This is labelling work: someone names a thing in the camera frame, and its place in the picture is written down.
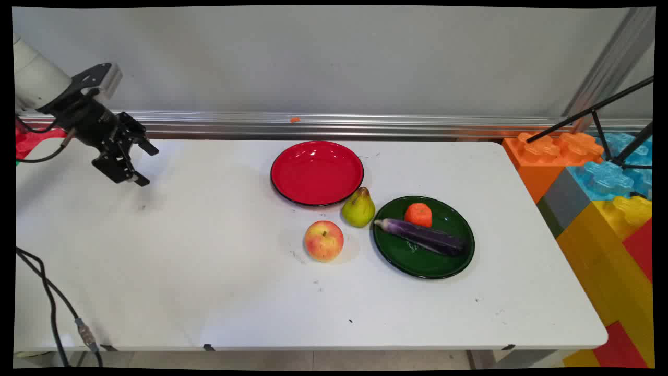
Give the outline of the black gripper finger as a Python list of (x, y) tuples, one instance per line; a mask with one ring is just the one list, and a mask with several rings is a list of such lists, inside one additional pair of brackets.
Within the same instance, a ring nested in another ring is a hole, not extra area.
[(143, 124), (136, 121), (136, 119), (126, 112), (120, 112), (117, 117), (120, 123), (118, 129), (121, 138), (128, 140), (131, 144), (138, 145), (150, 156), (155, 156), (159, 153), (157, 147), (150, 142), (146, 133), (146, 127)]
[(129, 148), (117, 148), (101, 152), (91, 164), (114, 183), (131, 182), (147, 186), (150, 180), (134, 169)]

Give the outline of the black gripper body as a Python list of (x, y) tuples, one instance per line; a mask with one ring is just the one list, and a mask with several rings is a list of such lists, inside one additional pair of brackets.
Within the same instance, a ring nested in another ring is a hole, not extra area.
[(66, 89), (55, 99), (38, 107), (38, 112), (55, 117), (53, 124), (66, 132), (58, 147), (62, 152), (71, 140), (79, 139), (84, 145), (100, 153), (116, 155), (126, 152), (126, 145), (117, 138), (120, 121), (105, 105), (94, 98), (100, 91)]

